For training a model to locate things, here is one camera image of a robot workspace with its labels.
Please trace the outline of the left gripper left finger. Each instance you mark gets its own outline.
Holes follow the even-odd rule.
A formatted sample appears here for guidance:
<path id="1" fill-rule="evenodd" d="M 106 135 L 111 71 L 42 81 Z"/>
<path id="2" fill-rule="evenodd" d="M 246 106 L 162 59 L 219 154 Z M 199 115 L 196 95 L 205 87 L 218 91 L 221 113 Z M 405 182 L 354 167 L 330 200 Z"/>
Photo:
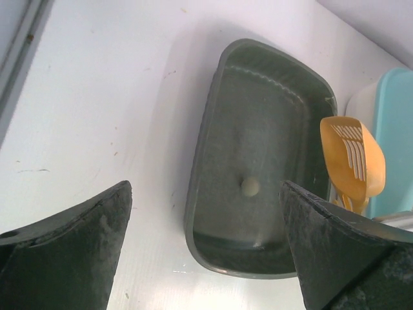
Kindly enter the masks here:
<path id="1" fill-rule="evenodd" d="M 106 309 L 132 210 L 121 181 L 1 234 L 1 309 Z"/>

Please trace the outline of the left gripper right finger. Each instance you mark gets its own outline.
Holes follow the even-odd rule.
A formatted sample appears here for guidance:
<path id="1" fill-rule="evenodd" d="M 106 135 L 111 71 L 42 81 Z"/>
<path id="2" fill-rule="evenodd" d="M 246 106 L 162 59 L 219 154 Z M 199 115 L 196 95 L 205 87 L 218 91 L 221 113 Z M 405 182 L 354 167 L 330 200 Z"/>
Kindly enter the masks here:
<path id="1" fill-rule="evenodd" d="M 307 309 L 412 309 L 412 233 L 285 181 L 285 231 Z"/>

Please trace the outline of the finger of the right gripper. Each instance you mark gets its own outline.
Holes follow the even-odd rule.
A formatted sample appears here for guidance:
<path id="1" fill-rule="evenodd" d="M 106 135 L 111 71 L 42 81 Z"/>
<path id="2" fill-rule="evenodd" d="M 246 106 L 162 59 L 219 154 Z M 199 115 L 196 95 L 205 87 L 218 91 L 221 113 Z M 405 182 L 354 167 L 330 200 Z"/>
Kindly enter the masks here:
<path id="1" fill-rule="evenodd" d="M 378 223 L 372 228 L 373 231 L 382 231 L 384 226 L 389 226 L 412 232 L 412 211 L 403 211 L 385 216 L 377 216 L 372 220 Z"/>

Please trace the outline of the orange litter scoop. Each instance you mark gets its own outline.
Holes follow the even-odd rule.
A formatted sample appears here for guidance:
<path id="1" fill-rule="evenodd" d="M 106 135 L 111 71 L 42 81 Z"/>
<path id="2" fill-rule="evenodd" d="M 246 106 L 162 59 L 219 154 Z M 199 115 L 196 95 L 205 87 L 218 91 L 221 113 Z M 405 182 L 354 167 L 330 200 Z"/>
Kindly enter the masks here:
<path id="1" fill-rule="evenodd" d="M 325 117 L 319 127 L 328 175 L 337 198 L 344 209 L 362 215 L 369 200 L 385 188 L 383 151 L 356 118 Z"/>

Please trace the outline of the pale green waste ball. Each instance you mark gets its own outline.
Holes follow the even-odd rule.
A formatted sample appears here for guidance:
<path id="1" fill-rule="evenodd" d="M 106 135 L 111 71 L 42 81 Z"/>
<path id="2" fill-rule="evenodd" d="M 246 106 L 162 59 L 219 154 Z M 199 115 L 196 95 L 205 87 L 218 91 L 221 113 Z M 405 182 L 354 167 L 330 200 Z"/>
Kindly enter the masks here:
<path id="1" fill-rule="evenodd" d="M 241 182 L 241 191 L 246 197 L 255 196 L 260 190 L 260 183 L 257 178 L 250 176 Z"/>

